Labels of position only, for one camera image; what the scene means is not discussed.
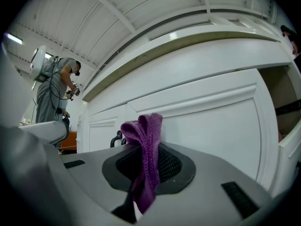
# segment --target fluorescent light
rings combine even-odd
[[[17,38],[16,36],[11,35],[11,34],[9,34],[9,33],[7,33],[7,32],[5,33],[5,36],[8,37],[9,39],[11,39],[11,40],[13,40],[13,41],[19,43],[19,44],[22,44],[22,43],[23,43],[22,39],[19,39],[19,38]]]
[[[49,59],[49,58],[52,57],[52,56],[53,56],[53,55],[48,54],[48,53],[45,54],[45,58],[46,58],[46,59]]]

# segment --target orange object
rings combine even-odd
[[[76,131],[70,131],[69,136],[61,142],[61,149],[62,150],[73,150],[76,151]]]

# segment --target cabinet door panel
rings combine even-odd
[[[125,121],[125,108],[126,105],[121,105],[89,116],[89,151],[110,148],[111,140],[116,136],[121,124]],[[120,144],[120,140],[115,142],[115,146]]]
[[[137,115],[163,116],[162,141],[219,156],[269,188],[277,163],[277,121],[256,69],[194,81],[128,105]]]

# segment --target purple cloth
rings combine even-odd
[[[156,198],[160,183],[158,172],[158,147],[161,141],[162,116],[157,113],[141,115],[137,121],[121,125],[121,132],[128,143],[142,147],[142,171],[132,184],[133,198],[143,214]]]

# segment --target gray t-shirt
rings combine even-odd
[[[61,79],[61,70],[64,67],[64,65],[70,65],[72,71],[75,69],[76,61],[73,58],[61,58],[58,62],[55,72],[52,76],[52,91],[57,95],[57,92],[60,92],[61,98],[64,97],[66,91],[67,91],[67,85],[62,81]]]

